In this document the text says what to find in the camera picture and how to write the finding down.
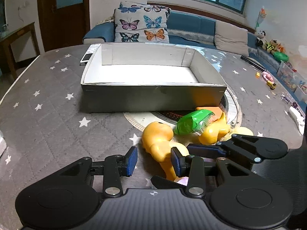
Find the orange block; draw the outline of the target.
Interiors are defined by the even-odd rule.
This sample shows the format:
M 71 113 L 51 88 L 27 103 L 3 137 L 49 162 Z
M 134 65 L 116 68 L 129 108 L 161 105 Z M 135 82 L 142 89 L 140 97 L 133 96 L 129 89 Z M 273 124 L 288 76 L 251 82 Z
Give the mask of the orange block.
M 196 110 L 209 110 L 214 113 L 213 121 L 217 121 L 221 116 L 222 116 L 222 109 L 218 106 L 210 107 L 210 106 L 205 106 L 205 107 L 196 107 Z

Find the yellow rubber duck toy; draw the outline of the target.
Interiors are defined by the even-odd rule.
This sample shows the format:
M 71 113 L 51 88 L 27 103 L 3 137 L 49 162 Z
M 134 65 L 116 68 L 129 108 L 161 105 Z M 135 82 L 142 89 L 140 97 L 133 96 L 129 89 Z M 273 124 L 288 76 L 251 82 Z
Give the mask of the yellow rubber duck toy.
M 150 123 L 143 131 L 142 143 L 143 148 L 149 153 L 155 161 L 160 163 L 161 168 L 166 174 L 166 179 L 175 181 L 177 176 L 171 163 L 171 148 L 177 147 L 184 156 L 189 155 L 187 146 L 190 143 L 213 145 L 219 139 L 223 138 L 230 132 L 230 125 L 227 124 L 226 115 L 221 117 L 206 127 L 201 135 L 191 133 L 179 137 L 180 142 L 173 141 L 173 129 L 161 122 Z

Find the green wrapped packet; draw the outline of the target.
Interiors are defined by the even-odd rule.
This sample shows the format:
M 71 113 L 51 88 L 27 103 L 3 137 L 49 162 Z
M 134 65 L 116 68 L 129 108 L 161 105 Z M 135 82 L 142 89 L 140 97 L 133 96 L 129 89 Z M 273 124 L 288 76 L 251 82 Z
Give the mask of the green wrapped packet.
M 207 109 L 197 110 L 183 116 L 176 124 L 174 133 L 179 136 L 197 133 L 201 135 L 205 128 L 216 120 L 216 115 Z

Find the yellow toy car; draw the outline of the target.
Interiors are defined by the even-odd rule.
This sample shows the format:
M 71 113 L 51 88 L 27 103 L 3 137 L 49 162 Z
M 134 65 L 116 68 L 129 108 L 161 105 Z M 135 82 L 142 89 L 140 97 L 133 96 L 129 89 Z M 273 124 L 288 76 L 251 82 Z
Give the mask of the yellow toy car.
M 266 85 L 268 85 L 269 86 L 269 88 L 271 89 L 271 90 L 274 90 L 275 88 L 276 88 L 276 84 L 274 83 L 274 82 L 272 82 L 272 81 L 267 81 L 266 82 Z

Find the grey star tablecloth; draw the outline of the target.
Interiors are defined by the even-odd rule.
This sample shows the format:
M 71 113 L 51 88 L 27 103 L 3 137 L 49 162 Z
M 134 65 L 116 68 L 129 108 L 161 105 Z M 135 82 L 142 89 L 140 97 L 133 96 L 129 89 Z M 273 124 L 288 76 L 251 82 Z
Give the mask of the grey star tablecloth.
M 164 174 L 144 151 L 141 131 L 123 113 L 89 113 L 82 106 L 80 60 L 85 51 L 80 45 L 42 54 L 2 99 L 1 132 L 7 149 L 1 156 L 1 229 L 22 227 L 15 211 L 22 189 L 82 157 L 98 161 L 136 146 L 138 162 L 133 176 L 123 179 L 124 188 L 149 187 L 153 175 Z M 270 91 L 239 55 L 201 52 L 238 100 L 243 126 L 256 136 L 281 139 L 292 149 L 301 146 L 303 137 L 281 99 L 283 86 Z

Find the panda plush toy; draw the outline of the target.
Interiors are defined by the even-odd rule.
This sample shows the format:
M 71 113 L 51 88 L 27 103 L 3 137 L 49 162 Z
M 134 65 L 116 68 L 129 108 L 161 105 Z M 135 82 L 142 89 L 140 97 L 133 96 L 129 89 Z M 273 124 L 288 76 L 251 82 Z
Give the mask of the panda plush toy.
M 257 47 L 265 47 L 267 43 L 267 40 L 266 40 L 266 33 L 264 30 L 260 30 L 258 33 L 257 33 L 257 38 L 256 38 L 256 46 Z

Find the grey cardboard box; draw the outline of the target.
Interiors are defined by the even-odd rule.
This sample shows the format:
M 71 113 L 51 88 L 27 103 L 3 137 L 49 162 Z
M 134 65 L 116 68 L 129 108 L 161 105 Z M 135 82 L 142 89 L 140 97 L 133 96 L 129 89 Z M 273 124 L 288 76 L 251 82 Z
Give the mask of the grey cardboard box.
M 218 106 L 227 89 L 202 48 L 154 43 L 104 43 L 81 77 L 89 113 L 193 110 Z

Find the beige cushion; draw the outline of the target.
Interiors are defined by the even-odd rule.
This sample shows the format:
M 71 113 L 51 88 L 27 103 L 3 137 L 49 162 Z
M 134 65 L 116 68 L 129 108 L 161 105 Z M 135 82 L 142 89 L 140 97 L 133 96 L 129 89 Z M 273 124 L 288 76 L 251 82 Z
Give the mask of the beige cushion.
M 248 31 L 230 23 L 215 22 L 214 44 L 218 50 L 248 56 Z

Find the blue sofa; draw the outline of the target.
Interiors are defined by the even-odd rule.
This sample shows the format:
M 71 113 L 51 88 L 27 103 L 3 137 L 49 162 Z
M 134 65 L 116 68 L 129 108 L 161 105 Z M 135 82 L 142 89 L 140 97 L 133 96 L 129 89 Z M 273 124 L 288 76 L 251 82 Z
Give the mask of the blue sofa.
M 205 47 L 217 49 L 214 44 L 216 20 L 171 11 L 168 17 L 168 44 Z M 257 49 L 256 36 L 248 32 L 248 52 Z M 115 19 L 107 20 L 96 25 L 83 37 L 84 44 L 115 42 Z

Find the butterfly print pillow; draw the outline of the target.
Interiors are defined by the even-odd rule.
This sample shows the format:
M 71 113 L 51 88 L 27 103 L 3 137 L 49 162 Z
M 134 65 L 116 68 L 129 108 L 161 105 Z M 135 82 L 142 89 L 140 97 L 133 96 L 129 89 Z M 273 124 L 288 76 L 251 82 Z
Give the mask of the butterfly print pillow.
M 115 9 L 115 42 L 169 43 L 167 7 L 120 3 Z

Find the dark wooden door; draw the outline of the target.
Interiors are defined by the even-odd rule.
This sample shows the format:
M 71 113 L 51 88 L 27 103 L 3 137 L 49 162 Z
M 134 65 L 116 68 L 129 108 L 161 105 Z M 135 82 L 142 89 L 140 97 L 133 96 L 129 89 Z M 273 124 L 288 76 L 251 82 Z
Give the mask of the dark wooden door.
M 37 0 L 45 51 L 82 44 L 90 30 L 89 0 Z

